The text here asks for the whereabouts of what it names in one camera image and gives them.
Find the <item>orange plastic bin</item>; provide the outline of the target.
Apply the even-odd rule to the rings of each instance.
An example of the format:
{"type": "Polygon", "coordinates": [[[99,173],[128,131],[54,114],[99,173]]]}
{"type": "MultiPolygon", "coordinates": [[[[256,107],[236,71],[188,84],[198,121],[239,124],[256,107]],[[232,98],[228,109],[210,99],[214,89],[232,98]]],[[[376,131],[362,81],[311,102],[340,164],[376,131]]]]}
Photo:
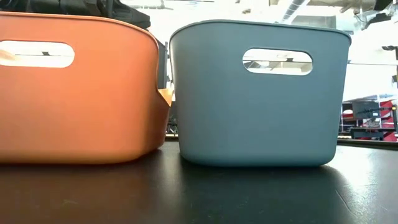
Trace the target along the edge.
{"type": "Polygon", "coordinates": [[[64,68],[0,65],[0,163],[112,164],[158,149],[172,92],[157,86],[159,45],[105,17],[0,12],[0,41],[59,42],[64,68]]]}

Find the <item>grey background monitor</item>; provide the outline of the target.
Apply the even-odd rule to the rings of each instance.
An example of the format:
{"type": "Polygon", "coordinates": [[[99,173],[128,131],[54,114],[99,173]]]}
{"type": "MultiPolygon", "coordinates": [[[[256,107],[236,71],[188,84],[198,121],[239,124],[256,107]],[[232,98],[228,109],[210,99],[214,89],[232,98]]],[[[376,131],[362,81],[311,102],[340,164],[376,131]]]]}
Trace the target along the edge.
{"type": "Polygon", "coordinates": [[[380,118],[379,104],[375,101],[354,101],[352,106],[354,119],[380,118]]]}

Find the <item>dark divider panel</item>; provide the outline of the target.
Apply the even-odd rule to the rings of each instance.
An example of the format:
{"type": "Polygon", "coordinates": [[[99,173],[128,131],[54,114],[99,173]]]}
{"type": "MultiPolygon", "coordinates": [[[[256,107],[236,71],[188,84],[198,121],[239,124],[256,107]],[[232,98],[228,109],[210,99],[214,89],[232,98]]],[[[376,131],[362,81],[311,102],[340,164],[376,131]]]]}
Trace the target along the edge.
{"type": "Polygon", "coordinates": [[[157,88],[164,89],[167,87],[168,76],[167,76],[167,43],[163,44],[157,39],[159,46],[159,69],[157,75],[157,88]]]}

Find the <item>black background bench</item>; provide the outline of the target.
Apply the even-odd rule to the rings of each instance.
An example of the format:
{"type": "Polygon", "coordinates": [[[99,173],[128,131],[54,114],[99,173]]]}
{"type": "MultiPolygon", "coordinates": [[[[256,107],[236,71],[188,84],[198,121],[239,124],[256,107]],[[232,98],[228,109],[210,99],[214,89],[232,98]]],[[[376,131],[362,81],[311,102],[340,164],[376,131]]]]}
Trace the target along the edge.
{"type": "Polygon", "coordinates": [[[351,128],[350,134],[352,139],[375,139],[382,141],[385,130],[383,128],[351,128]]]}

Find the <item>blue-grey plastic bin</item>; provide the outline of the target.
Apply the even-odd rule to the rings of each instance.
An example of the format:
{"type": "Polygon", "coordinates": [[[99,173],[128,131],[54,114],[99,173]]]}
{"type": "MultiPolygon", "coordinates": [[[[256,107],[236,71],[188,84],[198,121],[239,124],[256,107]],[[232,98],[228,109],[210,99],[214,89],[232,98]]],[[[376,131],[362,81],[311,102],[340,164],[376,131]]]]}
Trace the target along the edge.
{"type": "Polygon", "coordinates": [[[206,20],[170,36],[182,157],[209,166],[321,166],[336,153],[349,34],[321,27],[206,20]],[[254,73],[251,49],[307,54],[305,75],[254,73]]]}

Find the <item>red white background shelf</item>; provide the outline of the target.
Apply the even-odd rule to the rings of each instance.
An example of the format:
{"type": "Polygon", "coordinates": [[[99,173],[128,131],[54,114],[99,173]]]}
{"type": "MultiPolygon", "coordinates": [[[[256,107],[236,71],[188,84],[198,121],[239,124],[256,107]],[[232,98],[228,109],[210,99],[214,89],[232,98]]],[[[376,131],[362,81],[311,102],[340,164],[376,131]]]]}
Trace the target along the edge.
{"type": "Polygon", "coordinates": [[[398,99],[394,95],[384,94],[344,101],[341,107],[339,135],[351,138],[351,128],[383,128],[386,130],[382,141],[398,142],[398,99]],[[354,101],[377,102],[380,118],[354,119],[352,106],[354,101]]]}

